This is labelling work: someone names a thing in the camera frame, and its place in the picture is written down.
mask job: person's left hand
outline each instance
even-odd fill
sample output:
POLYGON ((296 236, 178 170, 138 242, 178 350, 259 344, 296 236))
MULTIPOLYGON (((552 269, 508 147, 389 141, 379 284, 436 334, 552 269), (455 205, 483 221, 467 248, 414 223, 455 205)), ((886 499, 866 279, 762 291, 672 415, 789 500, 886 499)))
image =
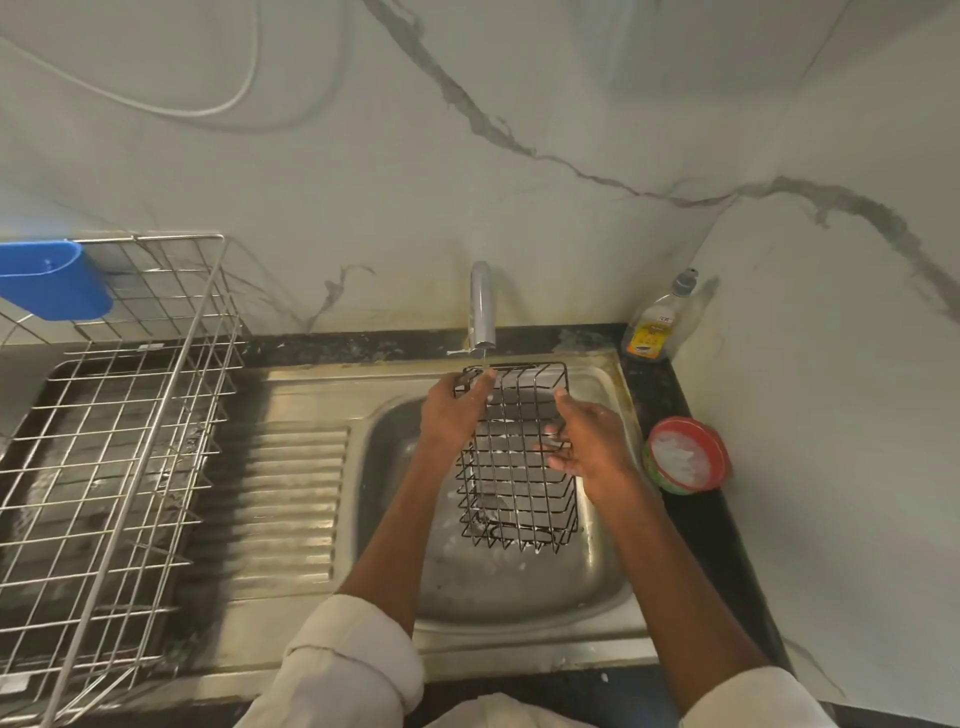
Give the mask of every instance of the person's left hand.
POLYGON ((451 372, 440 377, 420 410, 420 447, 451 461, 473 434, 496 383, 496 370, 488 369, 473 379, 466 394, 456 397, 453 387, 461 376, 451 372))

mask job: white shirt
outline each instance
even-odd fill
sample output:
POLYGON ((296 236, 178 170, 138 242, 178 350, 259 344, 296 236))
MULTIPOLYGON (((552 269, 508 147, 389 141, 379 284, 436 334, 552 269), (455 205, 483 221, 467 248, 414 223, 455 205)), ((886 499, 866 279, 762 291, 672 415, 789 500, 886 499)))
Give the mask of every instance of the white shirt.
MULTIPOLYGON (((287 646, 270 688, 237 728, 399 728, 423 695, 423 664, 400 625, 367 601, 334 595, 287 646)), ((461 703, 431 728, 588 728, 503 694, 461 703)), ((786 670, 742 672, 707 693, 683 728, 833 728, 786 670)))

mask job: white cable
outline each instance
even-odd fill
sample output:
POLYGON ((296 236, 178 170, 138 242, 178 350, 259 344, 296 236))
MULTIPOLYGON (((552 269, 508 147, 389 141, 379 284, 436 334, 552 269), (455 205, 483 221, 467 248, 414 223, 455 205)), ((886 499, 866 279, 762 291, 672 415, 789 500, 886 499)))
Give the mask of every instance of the white cable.
POLYGON ((40 56, 28 51, 26 48, 22 48, 21 46, 17 45, 2 33, 0 33, 0 40, 3 40, 5 43, 7 43, 8 46, 10 46, 28 61, 33 61, 37 65, 46 68, 51 73, 60 76, 62 79, 85 88, 88 91, 93 91, 93 93, 110 99, 110 101, 115 101, 117 104, 123 104, 125 107, 130 107, 131 109, 140 109, 141 111, 159 114, 160 116, 174 116, 180 119, 198 119, 204 116, 214 116, 218 113, 223 113, 224 111, 232 109, 241 101, 243 101, 250 92, 251 86, 253 85, 253 79, 256 76, 257 66, 260 64, 260 11, 257 3, 258 0, 250 0, 252 36, 250 65, 247 68, 247 76, 240 85, 240 89, 233 94, 233 96, 231 96, 223 104, 210 107, 209 109, 168 109, 166 107, 155 107, 152 104, 144 104, 143 102, 136 101, 135 99, 128 99, 126 96, 121 96, 118 93, 107 91, 105 88, 100 88, 96 85, 90 84, 83 79, 79 79, 76 76, 67 73, 61 68, 57 68, 51 62, 45 61, 40 56))

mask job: rolled-up sleeve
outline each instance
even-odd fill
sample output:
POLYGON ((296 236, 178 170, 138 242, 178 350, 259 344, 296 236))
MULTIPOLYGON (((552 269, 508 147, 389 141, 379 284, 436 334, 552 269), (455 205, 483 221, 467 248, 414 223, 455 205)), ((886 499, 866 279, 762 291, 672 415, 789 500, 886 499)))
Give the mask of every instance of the rolled-up sleeve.
POLYGON ((367 601, 334 595, 287 645, 270 688, 238 728, 394 728, 423 694, 423 663, 400 625, 367 601))
POLYGON ((779 667, 758 667, 704 695, 682 728, 835 728, 797 679, 779 667))

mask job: dish soap bottle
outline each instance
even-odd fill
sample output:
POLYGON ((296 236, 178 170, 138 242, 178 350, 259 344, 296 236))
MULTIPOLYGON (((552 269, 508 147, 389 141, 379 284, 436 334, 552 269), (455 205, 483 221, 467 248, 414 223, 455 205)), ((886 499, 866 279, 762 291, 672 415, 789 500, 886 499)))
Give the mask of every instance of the dish soap bottle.
POLYGON ((699 274, 687 268, 673 279, 670 292, 641 308, 623 335, 623 351, 642 361, 661 361, 666 357, 670 338, 684 313, 699 274))

